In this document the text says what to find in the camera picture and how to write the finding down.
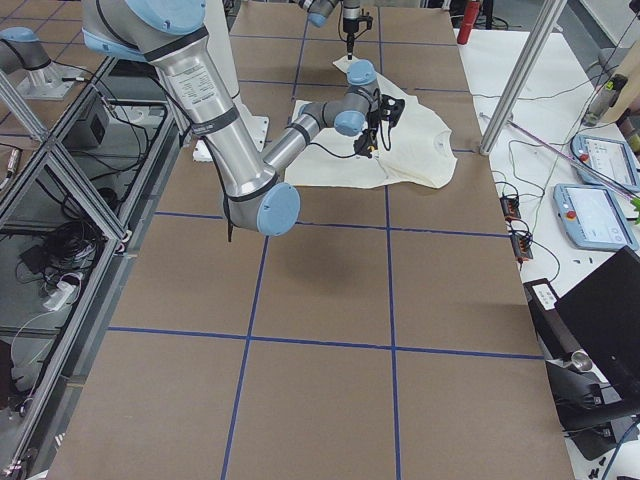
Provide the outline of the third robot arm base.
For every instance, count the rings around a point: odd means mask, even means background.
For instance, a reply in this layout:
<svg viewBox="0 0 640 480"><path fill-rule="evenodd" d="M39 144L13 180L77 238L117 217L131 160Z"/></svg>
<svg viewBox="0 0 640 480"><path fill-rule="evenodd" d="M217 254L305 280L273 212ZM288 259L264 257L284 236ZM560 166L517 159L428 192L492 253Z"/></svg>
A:
<svg viewBox="0 0 640 480"><path fill-rule="evenodd" d="M11 75L19 70L26 73L17 86L25 99L62 100L83 80L78 67L54 63L31 29L6 28L1 31L1 71Z"/></svg>

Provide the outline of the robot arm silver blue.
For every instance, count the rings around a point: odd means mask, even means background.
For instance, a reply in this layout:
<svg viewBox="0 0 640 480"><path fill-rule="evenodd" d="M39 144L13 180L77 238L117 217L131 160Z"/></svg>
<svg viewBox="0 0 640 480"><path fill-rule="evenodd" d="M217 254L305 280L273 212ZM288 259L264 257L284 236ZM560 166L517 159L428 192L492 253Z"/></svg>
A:
<svg viewBox="0 0 640 480"><path fill-rule="evenodd" d="M85 1L86 46L107 56L152 65L165 78L193 134L212 156L228 227L279 236L296 223L300 195L283 181L286 168L325 128L354 140L354 151L376 149L381 122L395 126L404 100L382 93L368 60L347 70L339 100L311 102L264 151L258 150L209 49L203 1Z"/></svg>
<svg viewBox="0 0 640 480"><path fill-rule="evenodd" d="M307 14L307 21L315 27L322 27L333 11L340 10L338 36L346 45L346 57L354 59L356 40L373 25L373 17L361 7L358 0L297 0L298 5Z"/></svg>

